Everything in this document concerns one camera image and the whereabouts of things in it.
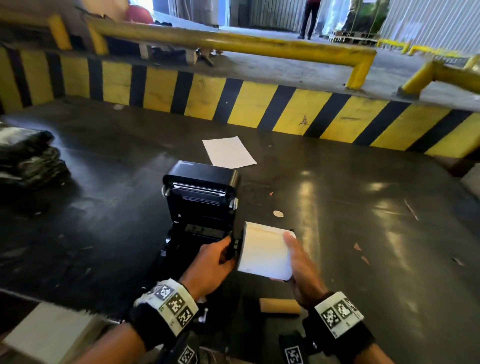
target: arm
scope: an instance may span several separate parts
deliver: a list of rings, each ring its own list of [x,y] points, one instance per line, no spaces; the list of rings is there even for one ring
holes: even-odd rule
[[[180,283],[195,301],[216,290],[235,267],[234,260],[229,260],[223,264],[219,263],[222,252],[228,247],[228,244],[230,244],[230,238],[203,245],[193,263],[180,279]],[[140,319],[146,321],[150,321],[150,319],[161,320],[160,315],[155,310],[151,312],[152,310],[148,304],[143,303],[133,308],[131,316],[140,316]],[[134,328],[135,324],[124,323],[118,325],[73,364],[132,364],[147,349],[150,349],[145,347],[145,342],[149,342],[149,346],[157,346],[164,343],[162,338],[176,339],[169,331],[168,325],[165,325],[165,323],[162,323],[162,325],[159,331],[162,331],[164,335],[160,336],[157,335],[158,332],[155,332],[155,327],[151,331],[142,331],[139,334]]]
[[[299,241],[295,239],[289,232],[286,232],[283,237],[288,246],[288,250],[290,251],[290,261],[293,271],[293,277],[288,281],[288,283],[292,288],[297,302],[303,308],[309,310],[309,312],[312,312],[312,309],[322,302],[325,296],[328,296],[330,292],[325,286],[325,283],[322,281],[320,273],[315,267],[315,264],[310,259],[308,254],[303,250]],[[353,363],[394,364],[375,343],[368,346],[358,355],[356,355]]]

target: black pants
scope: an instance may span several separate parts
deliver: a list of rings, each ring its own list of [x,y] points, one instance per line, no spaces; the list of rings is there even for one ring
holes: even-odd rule
[[[312,13],[312,21],[310,22],[310,29],[308,30],[308,39],[312,37],[313,30],[317,25],[318,9],[320,8],[320,2],[307,2],[305,7],[305,14],[303,15],[303,23],[301,25],[300,36],[305,38],[305,30],[307,30],[308,18]]]

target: black label printer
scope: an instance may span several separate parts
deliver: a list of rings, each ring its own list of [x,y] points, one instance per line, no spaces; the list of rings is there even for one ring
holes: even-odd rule
[[[163,177],[173,224],[170,228],[158,280],[180,279],[203,244],[231,236],[239,200],[236,170],[179,161]],[[233,244],[226,259],[233,256]]]

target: black table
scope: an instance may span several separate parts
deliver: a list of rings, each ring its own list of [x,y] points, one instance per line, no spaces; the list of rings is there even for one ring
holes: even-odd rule
[[[294,229],[397,363],[480,361],[480,206],[432,158],[80,98],[7,119],[52,131],[72,179],[0,197],[0,254],[15,257],[0,288],[123,318],[171,225],[163,175],[177,160],[209,163],[202,140],[238,135],[258,164],[240,169],[237,227]],[[228,314],[209,312],[203,345],[280,363],[277,337],[301,321],[256,305],[292,298],[288,287],[234,272],[221,294]]]

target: white marker band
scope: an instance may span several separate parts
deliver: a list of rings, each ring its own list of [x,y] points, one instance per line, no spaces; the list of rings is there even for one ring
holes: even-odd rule
[[[175,336],[198,312],[195,300],[183,285],[173,279],[158,282],[148,293],[135,301],[135,306],[147,303],[158,311]]]
[[[315,310],[335,339],[364,319],[358,308],[342,292],[337,292],[320,302],[315,306]]]

